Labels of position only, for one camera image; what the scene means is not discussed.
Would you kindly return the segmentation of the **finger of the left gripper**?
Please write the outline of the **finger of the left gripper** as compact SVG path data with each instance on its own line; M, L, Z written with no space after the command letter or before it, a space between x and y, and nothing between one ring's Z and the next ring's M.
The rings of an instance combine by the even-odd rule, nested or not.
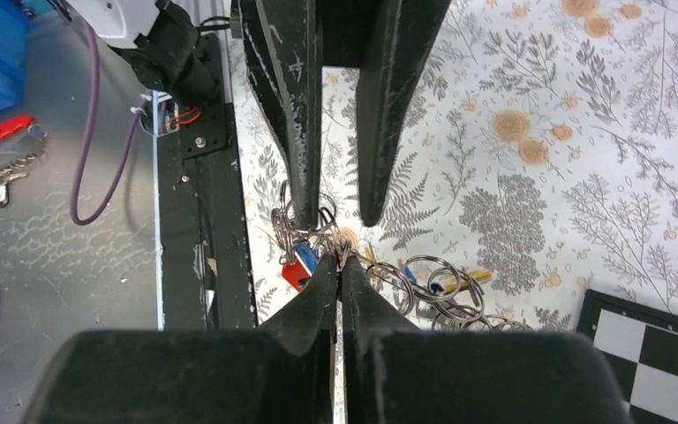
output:
M368 39L356 90L358 205L379 223L406 112L450 1L383 1Z
M316 227L322 27L314 1L240 1L251 88L282 150L296 226Z

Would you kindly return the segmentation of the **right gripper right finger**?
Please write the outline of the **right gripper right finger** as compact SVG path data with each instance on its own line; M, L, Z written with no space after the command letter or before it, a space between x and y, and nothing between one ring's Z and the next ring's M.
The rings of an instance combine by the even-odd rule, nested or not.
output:
M341 270L350 423L628 423L608 362L567 332L429 331Z

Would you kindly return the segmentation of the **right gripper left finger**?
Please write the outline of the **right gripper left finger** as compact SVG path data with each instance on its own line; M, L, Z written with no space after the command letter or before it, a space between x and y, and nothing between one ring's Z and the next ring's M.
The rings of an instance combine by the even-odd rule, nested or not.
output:
M329 423L337 259L254 329L91 330L49 363L25 423Z

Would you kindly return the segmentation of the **red key tag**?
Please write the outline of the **red key tag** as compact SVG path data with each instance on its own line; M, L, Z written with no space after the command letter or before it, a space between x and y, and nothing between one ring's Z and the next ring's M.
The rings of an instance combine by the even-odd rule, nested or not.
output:
M297 292L301 292L309 282L311 273L301 261L295 261L282 266L282 278Z

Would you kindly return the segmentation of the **light blue key tag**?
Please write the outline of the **light blue key tag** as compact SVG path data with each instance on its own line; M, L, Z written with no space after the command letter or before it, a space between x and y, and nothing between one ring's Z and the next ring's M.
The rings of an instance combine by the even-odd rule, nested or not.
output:
M414 273L410 270L408 266L403 267L403 273L405 274L406 278L414 285L418 284L418 280L415 277Z

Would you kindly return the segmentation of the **yellow key tag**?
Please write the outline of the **yellow key tag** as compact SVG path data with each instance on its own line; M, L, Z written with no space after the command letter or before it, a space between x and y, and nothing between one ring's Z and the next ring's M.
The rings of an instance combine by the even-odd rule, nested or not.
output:
M492 278L492 272L488 269L474 269L471 271L460 270L459 277L452 276L444 285L445 292L469 290L473 283L478 287L487 283Z

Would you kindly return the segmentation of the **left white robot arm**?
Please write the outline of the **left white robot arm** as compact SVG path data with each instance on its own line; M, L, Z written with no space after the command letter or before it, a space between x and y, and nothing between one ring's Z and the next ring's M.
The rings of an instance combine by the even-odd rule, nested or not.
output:
M138 80L202 109L221 90L198 53L204 27L171 1L75 1L73 9ZM446 1L239 1L250 86L280 145L294 219L318 222L322 69L356 68L358 204L380 221L404 119L441 24Z

